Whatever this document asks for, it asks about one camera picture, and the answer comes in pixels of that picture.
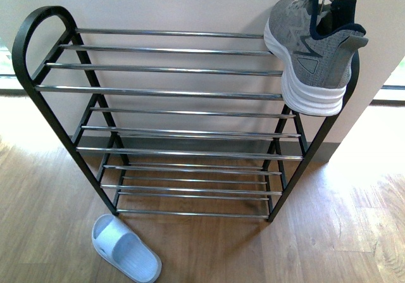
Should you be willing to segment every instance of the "white sole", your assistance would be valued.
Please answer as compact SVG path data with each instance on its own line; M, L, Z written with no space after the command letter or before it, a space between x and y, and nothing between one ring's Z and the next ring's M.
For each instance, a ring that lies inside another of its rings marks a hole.
M268 21L265 27L265 44L284 62L281 90L288 107L294 111L315 116L331 116L340 112L346 87L327 89L303 84L294 72L287 48L271 34Z

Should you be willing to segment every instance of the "shoe heel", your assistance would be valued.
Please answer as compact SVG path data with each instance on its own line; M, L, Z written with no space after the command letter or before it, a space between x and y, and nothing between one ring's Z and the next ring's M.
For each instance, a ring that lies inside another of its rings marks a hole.
M330 88L344 87L350 77L342 80L342 75L347 75L351 58L354 52L367 45L368 39L361 36L350 35L338 46L330 64L330 70L325 77L325 85Z

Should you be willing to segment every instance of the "gray sneaker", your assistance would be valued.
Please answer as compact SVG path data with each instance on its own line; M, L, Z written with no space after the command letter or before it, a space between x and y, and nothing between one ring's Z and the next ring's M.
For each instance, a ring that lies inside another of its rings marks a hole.
M342 109L352 56L368 42L366 30L354 23L355 9L356 0L332 0L326 6L319 0L280 0L274 5L265 43L284 62L282 94L291 109L316 116Z

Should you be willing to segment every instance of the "white slipper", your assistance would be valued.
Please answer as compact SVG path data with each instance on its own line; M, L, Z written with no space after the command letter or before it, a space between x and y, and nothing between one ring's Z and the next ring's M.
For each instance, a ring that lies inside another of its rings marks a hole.
M102 215L93 226L96 251L109 263L138 283L152 283L162 262L119 218Z

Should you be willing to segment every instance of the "shelf rod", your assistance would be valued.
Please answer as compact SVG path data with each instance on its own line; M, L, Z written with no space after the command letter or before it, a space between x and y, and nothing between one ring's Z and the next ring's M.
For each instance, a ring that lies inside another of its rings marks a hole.
M157 30L126 30L126 29L119 30L119 29L112 29L112 28L77 28L76 33L263 39L263 34L224 33L224 32L157 31Z
M195 164L173 164L173 163L140 163L133 162L129 165L134 166L169 166L169 167L185 167L185 168L221 168L221 169L246 169L246 170L261 170L259 166L230 166L230 165L195 165Z
M236 116L258 118L294 118L295 115L283 115L274 113L244 113L244 112L211 112L211 111L166 111L166 110L137 110L121 108L92 107L90 110L98 112L114 113L138 113L138 114L173 114L173 115L206 115L206 116Z
M197 68L172 68L158 66L129 66L129 65L93 65L83 63L47 63L53 69L85 70L85 71L121 71L121 72L162 72L162 73L201 73L220 75L245 75L245 76L281 76L282 71L254 71L254 70L223 70L223 69L197 69Z
M109 51L132 53L166 53L166 54L205 54L205 55L242 55L242 56L269 56L270 51L242 51L217 49L173 49L156 47L117 47L117 46L86 46L75 44L61 44L61 48L74 51Z
M265 185L266 182L250 182L250 181L237 181L237 180L201 180L201 179L169 179L162 177L133 177L124 176L124 179L129 180L151 180L151 181L165 181L165 182L190 182L190 183L215 183L215 184L247 184L247 185Z
M195 131L195 130L163 130L163 129L137 129L126 127L101 127L101 126L82 126L84 130L107 131L107 132L131 132L132 134L151 134L151 135L184 135L184 136L211 136L211 137L240 137L253 139L269 138L298 138L299 134L286 133L256 133L256 132L222 132L222 131Z
M231 158L231 159L249 159L249 160L284 160L301 161L302 156L287 156L267 153L224 153L212 151L176 151L176 150L155 150L155 149L127 149L127 148L90 148L78 147L78 152L91 153L112 153L129 155L155 155L155 156L195 156L195 157L213 157L213 158Z
M123 189L140 191L178 191L178 192L209 192L226 194L251 194L255 196L281 196L280 191L254 191L254 190L232 190L232 189L194 189L194 188L172 188L172 187L149 187L149 186L124 186L124 185L100 185L104 189Z
M268 218L268 215L238 215L236 213L176 212L176 211L128 210L128 209L117 209L116 211L118 213L136 213L146 215L186 215L186 216L198 215L201 217L260 218L260 219Z
M219 169L195 169L195 168L162 168L162 167L135 167L121 165L105 165L105 169L120 169L130 171L152 171L152 172L196 172L196 173L224 173L224 174L241 174L241 175L281 175L281 172L267 171L233 171Z
M135 192L119 192L121 196L144 196L158 198L185 198L185 199L231 199L240 201L268 201L268 198L248 198L240 196L190 196L183 194L156 194L156 193L135 193Z
M159 97L198 97L222 99L251 99L265 101L282 101L281 94L265 93L227 93L227 92L190 92L190 91L165 91L144 89L119 89L101 87L73 87L67 85L37 85L35 90L40 92L69 92L89 94L111 94L128 96L159 96Z

